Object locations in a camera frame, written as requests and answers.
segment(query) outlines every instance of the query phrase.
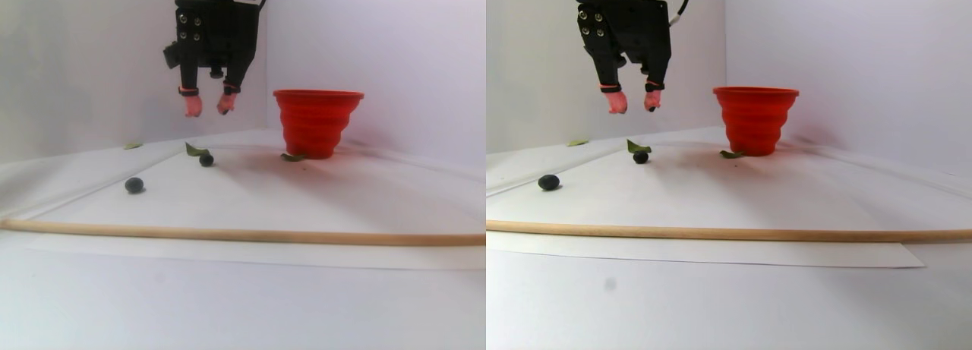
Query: white backdrop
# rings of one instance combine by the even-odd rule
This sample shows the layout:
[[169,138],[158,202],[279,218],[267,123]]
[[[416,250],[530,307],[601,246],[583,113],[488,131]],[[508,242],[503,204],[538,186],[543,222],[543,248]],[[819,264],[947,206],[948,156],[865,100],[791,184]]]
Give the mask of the white backdrop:
[[358,90],[344,140],[485,166],[485,0],[269,0],[267,94]]
[[785,130],[972,175],[972,0],[726,0],[728,80],[796,87]]
[[265,125],[265,23],[236,110],[199,72],[201,118],[184,117],[174,0],[0,0],[0,162]]
[[[683,0],[667,0],[671,13]],[[620,70],[628,113],[608,114],[577,32],[574,0],[488,0],[487,152],[571,140],[721,125],[712,87],[725,84],[724,0],[690,0],[671,28],[661,111],[642,107],[638,65]]]

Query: white table surface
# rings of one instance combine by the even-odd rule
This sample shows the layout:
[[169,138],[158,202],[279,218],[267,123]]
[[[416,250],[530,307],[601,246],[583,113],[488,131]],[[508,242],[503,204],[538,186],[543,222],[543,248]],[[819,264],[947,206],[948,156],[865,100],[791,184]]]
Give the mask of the white table surface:
[[[211,147],[215,165],[200,166],[185,155],[184,141],[175,140],[0,166],[0,191],[10,191],[0,211],[121,174],[111,186],[32,216],[198,229],[482,233],[482,182],[358,153],[283,162],[280,131],[188,142]],[[125,173],[139,169],[144,170],[134,176],[145,182],[146,191],[129,194]]]
[[[250,131],[200,142],[265,144],[267,135],[278,133]],[[180,146],[181,142],[159,143],[131,151],[118,148],[93,152],[97,159],[90,159],[91,155],[60,156],[0,166],[0,210],[83,187],[88,181],[117,174],[118,169],[124,171],[125,166],[119,163],[136,166],[155,159],[159,150]],[[279,152],[269,152],[268,156],[275,153]],[[189,158],[180,160],[197,165]],[[307,163],[307,169],[328,166],[325,162]],[[228,162],[223,165],[224,169],[233,167]],[[84,169],[93,170],[79,176]],[[157,179],[147,181],[145,197],[157,197],[171,188]],[[481,192],[480,188],[476,200],[481,200]],[[73,204],[112,199],[99,194]],[[204,204],[199,197],[191,199]],[[89,210],[70,208],[68,205],[59,211],[62,213],[49,216],[58,221],[104,222],[102,219],[107,218],[126,223],[125,217],[111,215],[111,210],[98,208],[100,214],[91,216]],[[228,222],[212,214],[197,217],[195,221],[183,219],[169,224]],[[214,221],[204,222],[207,217]],[[374,232],[381,228],[344,229]],[[469,229],[455,228],[457,233]],[[0,349],[485,347],[484,270],[366,270],[52,252],[31,248],[38,238],[38,233],[0,232]]]
[[[487,219],[837,231],[967,229],[972,222],[972,182],[945,173],[833,149],[722,159],[719,150],[729,148],[722,128],[631,139],[653,146],[646,165],[632,162],[624,138],[488,156],[487,190],[501,193],[487,197]],[[539,190],[537,179],[555,172],[562,188]],[[525,184],[496,189],[506,182]]]
[[[636,141],[680,138],[718,138],[718,131]],[[487,181],[596,156],[623,141],[498,153],[487,159]],[[488,250],[489,348],[972,348],[972,243],[906,247],[926,267],[669,263]]]

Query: dark round berry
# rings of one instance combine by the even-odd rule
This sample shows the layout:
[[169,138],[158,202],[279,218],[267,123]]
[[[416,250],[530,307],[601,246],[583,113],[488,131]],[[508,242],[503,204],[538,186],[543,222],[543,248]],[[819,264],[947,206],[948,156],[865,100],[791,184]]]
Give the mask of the dark round berry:
[[199,156],[199,163],[202,166],[213,166],[214,160],[215,159],[213,159],[213,156],[209,155],[209,153],[204,153],[203,155]]
[[643,165],[643,163],[649,162],[649,153],[646,152],[635,152],[635,162]]
[[141,178],[128,178],[125,181],[125,190],[129,194],[141,193],[142,190],[145,190],[145,183],[142,182]]
[[560,178],[557,178],[556,175],[548,174],[542,176],[541,179],[537,181],[537,183],[539,184],[539,186],[541,186],[542,190],[552,191],[552,190],[556,190],[557,187],[560,187]]

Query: green leaf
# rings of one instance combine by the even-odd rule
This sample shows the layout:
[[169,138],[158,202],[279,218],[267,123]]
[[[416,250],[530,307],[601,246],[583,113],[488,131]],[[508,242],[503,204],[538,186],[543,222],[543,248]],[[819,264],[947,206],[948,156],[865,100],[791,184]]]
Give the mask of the green leaf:
[[188,143],[185,143],[185,153],[188,153],[189,156],[203,156],[209,155],[209,150],[198,149]]
[[632,142],[631,140],[628,140],[628,153],[638,153],[638,152],[651,153],[652,152],[652,147],[650,147],[650,146],[641,146],[641,145],[638,145],[638,144]]
[[301,162],[301,160],[305,159],[306,156],[305,155],[293,156],[293,155],[289,155],[289,153],[281,153],[280,158],[287,160],[287,162]]
[[722,158],[725,158],[725,159],[738,159],[738,158],[743,158],[743,156],[746,156],[746,152],[730,153],[730,152],[727,152],[727,151],[723,150],[723,151],[721,151],[719,153],[720,153],[720,155],[722,155]]

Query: white paper sheet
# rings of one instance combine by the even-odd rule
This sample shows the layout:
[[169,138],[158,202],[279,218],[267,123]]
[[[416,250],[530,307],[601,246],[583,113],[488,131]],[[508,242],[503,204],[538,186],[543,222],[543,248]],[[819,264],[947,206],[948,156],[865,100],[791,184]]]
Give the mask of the white paper sheet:
[[593,238],[517,232],[487,232],[486,240],[490,250],[562,257],[770,266],[924,266],[899,243]]
[[44,233],[27,248],[74,254],[379,270],[483,270],[486,249],[283,244]]

